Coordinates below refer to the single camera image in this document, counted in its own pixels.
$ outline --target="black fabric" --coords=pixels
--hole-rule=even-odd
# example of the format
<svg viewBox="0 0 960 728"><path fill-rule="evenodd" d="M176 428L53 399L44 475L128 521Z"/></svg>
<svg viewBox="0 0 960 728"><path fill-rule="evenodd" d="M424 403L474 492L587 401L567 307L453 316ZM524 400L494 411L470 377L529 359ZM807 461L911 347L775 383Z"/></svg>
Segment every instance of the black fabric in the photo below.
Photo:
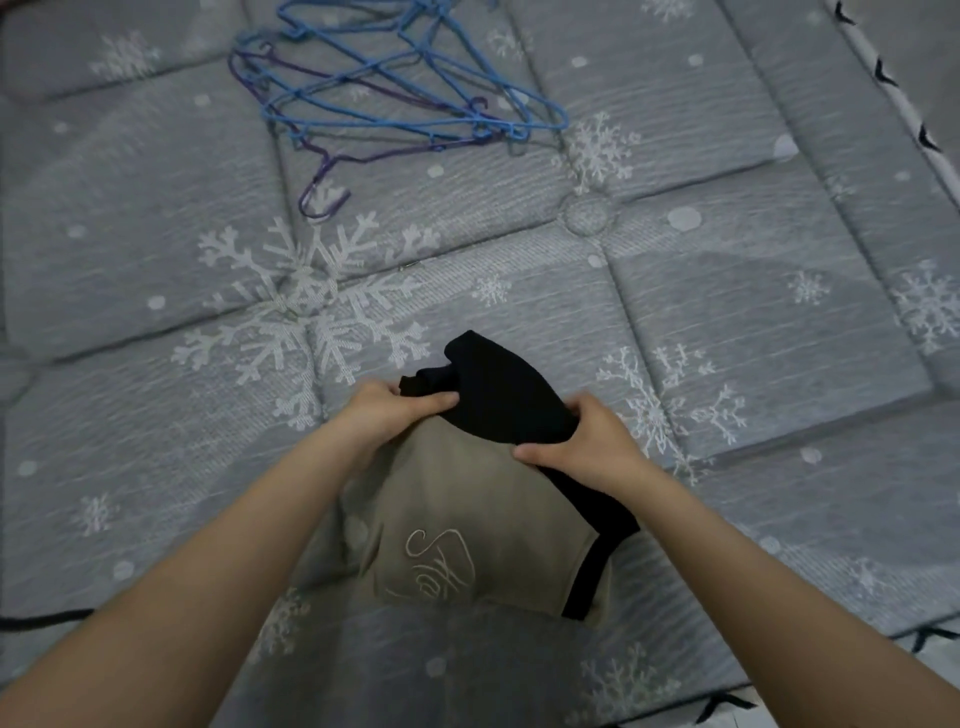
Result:
<svg viewBox="0 0 960 728"><path fill-rule="evenodd" d="M457 406L442 417L464 432L497 443L554 444L573 436L577 417L540 372L513 352L467 331L447 344L444 354L450 364L405 376L400 380L400 393L422 397L459 392ZM637 533L639 526L614 498L559 471L540 470L600 534L574 578L564 607L564 617L583 620L611 554L625 538Z"/></svg>

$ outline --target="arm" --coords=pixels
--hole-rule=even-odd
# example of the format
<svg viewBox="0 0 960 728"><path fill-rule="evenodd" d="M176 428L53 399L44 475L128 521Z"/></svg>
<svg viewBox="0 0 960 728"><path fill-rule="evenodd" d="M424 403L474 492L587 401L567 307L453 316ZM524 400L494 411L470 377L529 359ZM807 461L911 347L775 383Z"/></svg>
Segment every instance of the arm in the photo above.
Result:
<svg viewBox="0 0 960 728"><path fill-rule="evenodd" d="M13 683L0 725L207 725L348 477L377 447L456 401L362 385L332 421Z"/></svg>
<svg viewBox="0 0 960 728"><path fill-rule="evenodd" d="M960 691L804 582L647 460L595 397L574 436L515 456L623 502L654 535L781 728L960 725Z"/></svg>

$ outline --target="quilted fabric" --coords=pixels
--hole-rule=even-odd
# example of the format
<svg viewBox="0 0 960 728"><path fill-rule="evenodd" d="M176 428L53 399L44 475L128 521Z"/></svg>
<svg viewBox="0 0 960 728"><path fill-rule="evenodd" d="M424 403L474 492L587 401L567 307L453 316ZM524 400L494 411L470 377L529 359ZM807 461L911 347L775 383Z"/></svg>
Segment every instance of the quilted fabric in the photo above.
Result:
<svg viewBox="0 0 960 728"><path fill-rule="evenodd" d="M884 632L960 609L960 215L820 2L463 0L570 128L337 166L309 205L352 196L319 225L296 211L316 157L217 58L276 26L248 5L47 0L4 24L4 614L102 603L359 377L442 366L468 329L589 388ZM597 631L371 602L351 575L390 456L318 528L215 724L594 728L744 680L643 533ZM0 680L66 629L5 636Z"/></svg>

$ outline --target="person's right hand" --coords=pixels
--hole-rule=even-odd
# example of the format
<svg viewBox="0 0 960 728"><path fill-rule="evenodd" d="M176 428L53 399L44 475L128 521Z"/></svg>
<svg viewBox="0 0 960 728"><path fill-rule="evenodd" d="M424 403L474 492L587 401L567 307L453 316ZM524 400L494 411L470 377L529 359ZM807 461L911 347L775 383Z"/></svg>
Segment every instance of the person's right hand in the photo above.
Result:
<svg viewBox="0 0 960 728"><path fill-rule="evenodd" d="M580 417L573 437L557 445L518 445L517 460L561 471L621 500L631 483L659 470L640 452L620 418L594 395L580 392L566 406Z"/></svg>

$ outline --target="beige fabric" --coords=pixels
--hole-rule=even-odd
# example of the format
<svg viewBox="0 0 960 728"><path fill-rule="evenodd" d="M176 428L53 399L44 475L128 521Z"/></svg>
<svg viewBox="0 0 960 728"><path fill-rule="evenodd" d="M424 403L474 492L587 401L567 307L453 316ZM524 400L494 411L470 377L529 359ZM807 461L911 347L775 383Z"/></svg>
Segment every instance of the beige fabric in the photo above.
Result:
<svg viewBox="0 0 960 728"><path fill-rule="evenodd" d="M387 602L495 601L559 616L597 533L511 446L423 421L396 448L361 562ZM588 623L610 593L604 571Z"/></svg>

